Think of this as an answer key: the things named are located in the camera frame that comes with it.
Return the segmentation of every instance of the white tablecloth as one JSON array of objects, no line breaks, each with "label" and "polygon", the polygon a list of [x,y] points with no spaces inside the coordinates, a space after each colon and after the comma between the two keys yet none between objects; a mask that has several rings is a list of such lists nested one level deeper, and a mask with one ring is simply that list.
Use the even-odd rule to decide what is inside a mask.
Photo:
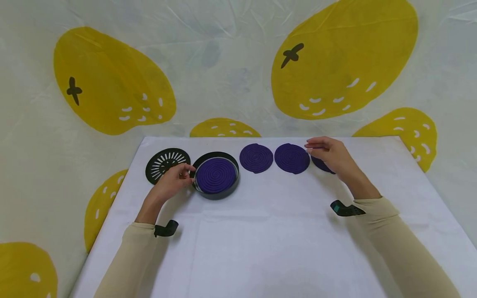
[{"label": "white tablecloth", "polygon": [[[401,211],[417,237],[448,273],[462,297],[477,293],[477,251],[396,137],[342,138],[358,165]],[[152,185],[145,166],[171,147],[192,163],[211,151],[239,161],[241,149],[259,143],[272,150],[303,138],[146,137],[86,260],[71,297],[92,297]],[[329,207],[346,205],[349,191],[335,175],[310,163],[298,175],[273,163],[254,174],[240,167],[228,198],[210,201],[184,191],[161,211],[159,223],[179,222],[162,238],[147,268],[140,297],[400,297],[380,256],[361,237],[354,218]]]}]

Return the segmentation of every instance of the black wrist strap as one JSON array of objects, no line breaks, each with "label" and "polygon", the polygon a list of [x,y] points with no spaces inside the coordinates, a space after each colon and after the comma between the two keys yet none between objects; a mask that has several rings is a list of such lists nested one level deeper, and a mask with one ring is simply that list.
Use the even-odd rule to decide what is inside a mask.
[{"label": "black wrist strap", "polygon": [[154,226],[154,237],[161,236],[161,237],[171,237],[177,230],[179,223],[175,220],[169,220],[167,226]]},{"label": "black wrist strap", "polygon": [[359,209],[355,205],[349,205],[346,207],[340,200],[336,200],[330,205],[331,209],[338,215],[338,216],[356,216],[356,215],[363,215],[366,214],[363,210]]}]

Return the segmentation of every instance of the purple mosquito coil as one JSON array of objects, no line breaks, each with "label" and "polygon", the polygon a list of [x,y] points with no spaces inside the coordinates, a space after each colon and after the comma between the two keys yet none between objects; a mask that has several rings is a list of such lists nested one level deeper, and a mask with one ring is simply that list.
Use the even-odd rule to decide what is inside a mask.
[{"label": "purple mosquito coil", "polygon": [[311,157],[311,161],[313,161],[313,163],[315,164],[315,166],[319,167],[319,169],[325,171],[325,172],[328,172],[328,173],[331,173],[333,175],[335,175],[336,173],[333,172],[332,170],[330,170],[330,168],[325,165],[325,162],[319,158],[316,158],[316,157]]},{"label": "purple mosquito coil", "polygon": [[275,150],[275,162],[283,171],[299,174],[310,165],[310,156],[300,146],[283,144]]},{"label": "purple mosquito coil", "polygon": [[247,171],[262,173],[273,163],[273,153],[265,146],[250,144],[240,152],[240,163]]},{"label": "purple mosquito coil", "polygon": [[232,162],[221,157],[206,160],[196,173],[196,183],[206,194],[218,194],[229,189],[236,178],[237,173]]}]

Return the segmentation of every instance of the beige sleeve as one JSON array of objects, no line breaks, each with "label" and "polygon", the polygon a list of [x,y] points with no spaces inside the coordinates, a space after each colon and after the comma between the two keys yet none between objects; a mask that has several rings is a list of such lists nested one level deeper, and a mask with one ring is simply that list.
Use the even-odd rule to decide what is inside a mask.
[{"label": "beige sleeve", "polygon": [[355,200],[354,205],[366,212],[356,218],[405,298],[460,297],[447,274],[389,200]]},{"label": "beige sleeve", "polygon": [[135,297],[156,243],[153,225],[132,223],[127,227],[94,298]]}]

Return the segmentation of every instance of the lemon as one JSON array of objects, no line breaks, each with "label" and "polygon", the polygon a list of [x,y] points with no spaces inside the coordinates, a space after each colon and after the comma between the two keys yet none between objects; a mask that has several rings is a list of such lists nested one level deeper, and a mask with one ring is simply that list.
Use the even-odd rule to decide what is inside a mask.
[{"label": "lemon", "polygon": [[109,208],[113,204],[119,187],[123,183],[127,170],[122,170],[109,177],[91,197],[84,215],[84,245],[89,253],[98,236]]},{"label": "lemon", "polygon": [[437,129],[420,110],[400,108],[362,127],[353,136],[398,135],[424,172],[436,157]]},{"label": "lemon", "polygon": [[340,0],[296,27],[280,46],[271,86],[288,116],[351,113],[382,94],[404,68],[418,22],[406,0]]},{"label": "lemon", "polygon": [[58,87],[73,111],[104,134],[169,121],[176,99],[168,79],[149,58],[89,27],[67,31],[56,43]]},{"label": "lemon", "polygon": [[46,251],[28,242],[0,244],[0,296],[56,298],[58,278]]},{"label": "lemon", "polygon": [[250,126],[229,118],[212,118],[197,124],[191,131],[190,137],[261,137]]}]

